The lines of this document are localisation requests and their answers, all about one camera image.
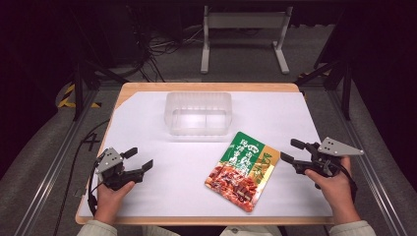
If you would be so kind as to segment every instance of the food packet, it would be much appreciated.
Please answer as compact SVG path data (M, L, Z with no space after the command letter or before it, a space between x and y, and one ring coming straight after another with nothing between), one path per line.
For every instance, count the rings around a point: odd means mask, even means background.
M238 132L205 184L251 212L279 158L278 150Z

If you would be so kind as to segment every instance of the cable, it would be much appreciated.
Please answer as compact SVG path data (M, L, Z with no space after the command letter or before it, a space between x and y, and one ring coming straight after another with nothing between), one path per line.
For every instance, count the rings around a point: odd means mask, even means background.
M105 123L107 123L109 121L110 121L110 119L107 119L107 120L101 122L100 124L96 125L94 128L92 128L89 131L89 133L80 141L80 144L77 147L77 151L74 155L73 163L71 165L70 176L68 177L68 181L67 181L67 187L65 189L64 200L62 201L61 209L59 210L59 214L58 214L58 219L57 219L56 224L55 224L55 231L54 231L54 234L53 234L54 236L56 236L57 233L58 233L58 228L59 228L59 224L61 223L62 213L64 212L65 202L67 201L68 192L70 190L71 181L73 179L74 167L75 167L76 160L77 160L77 157L78 157L78 153L80 152L81 146L91 136L92 132L94 132L100 126L104 125Z

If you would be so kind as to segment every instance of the gray floor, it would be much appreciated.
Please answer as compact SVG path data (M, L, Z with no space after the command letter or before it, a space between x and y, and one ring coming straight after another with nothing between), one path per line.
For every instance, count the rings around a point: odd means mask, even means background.
M236 31L213 33L207 75L200 74L202 44L199 41L172 54L157 56L157 67L168 82L294 82L299 74L313 70L331 29L301 27L288 30L283 52L290 69L289 75L279 72L270 44L274 33L267 30L252 36ZM149 65L145 69L150 77L154 75ZM128 79L132 82L144 81L138 74ZM370 170L363 161L353 163L354 177L359 186L356 206L360 214L374 226L377 235L417 235L417 225L414 224L417 218L416 192L389 154L358 91L353 86L352 120L345 122L340 117L339 106L334 105L340 97L340 89L326 91L321 87L321 81L318 78L300 88L306 93L319 136L330 136L352 145L359 142L372 165ZM57 95L57 102L65 89ZM53 235L77 147L89 130L110 117L119 90L120 87L114 83L103 83L93 98L93 101L102 103L100 108L88 109L80 123L72 121L73 108L59 108L58 113L30 140L0 182L0 235L14 235L15 232L19 232L17 235ZM68 135L72 134L70 129L76 125L80 127L72 136L68 148L63 147ZM95 131L98 140L102 139L106 126ZM78 191L86 185L98 149L98 144L92 150L84 144L78 153L57 235L76 235L81 228L74 219L81 200ZM59 168L57 178L50 179L45 191L41 192L44 193L44 202L39 206L32 205L32 200L38 196L39 186L42 187L45 176L49 176L51 164L58 157L62 157L62 168ZM376 174L377 182L380 181L382 186L375 187L375 178L368 177L372 173ZM33 215L25 216L28 209L34 208ZM139 227L117 228L119 235L142 235ZM326 235L321 225L287 226L286 229L291 236Z

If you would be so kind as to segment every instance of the transparent plastic box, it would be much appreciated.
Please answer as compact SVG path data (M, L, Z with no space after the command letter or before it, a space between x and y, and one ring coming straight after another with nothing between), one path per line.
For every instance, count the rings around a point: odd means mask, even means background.
M226 135L232 121L231 95L215 91L170 92L164 118L171 135Z

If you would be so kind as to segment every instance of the table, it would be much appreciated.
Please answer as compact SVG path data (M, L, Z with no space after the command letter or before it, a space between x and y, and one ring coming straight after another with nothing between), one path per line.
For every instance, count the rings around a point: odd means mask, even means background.
M234 120L229 134L218 140L195 142L178 141L176 137L164 133L164 129L160 127L163 126L164 95L173 90L230 92ZM278 97L278 100L271 100L274 97ZM254 102L259 102L257 107L254 106ZM261 114L260 111L265 111L265 108L269 107L268 113L272 117L279 118L272 120L274 128L276 127L275 129L280 132L264 127L265 124L269 124L269 119L258 122L258 125L248 125L248 119L251 120L254 117L260 119L263 116L262 114L261 116L242 115L245 113L242 112L243 108L247 105L252 107L251 111L254 114ZM292 147L289 144L290 138L305 142L318 141L319 138L304 97L293 84L125 84L116 101L115 110L99 153L103 148L110 146L122 152L127 148L132 148L132 145L140 144L137 156L124 161L126 169L140 168L151 158L153 158L153 168L146 173L144 182L138 184L139 186L137 185L125 199L119 211L117 223L139 225L332 224L331 210L322 192L314 187L311 180L303 175L295 174L292 166L283 161L278 161L260 200L251 213L243 211L207 188L204 181L230 144L236 130L242 130L254 138L259 138L266 145L299 156L304 160L309 160L310 155L306 151ZM197 151L199 151L199 158L195 158L194 155L193 158L188 156ZM185 158L187 166L193 168L180 171L184 165L179 158ZM89 219L91 219L91 214L86 197L84 197L76 220L83 224Z

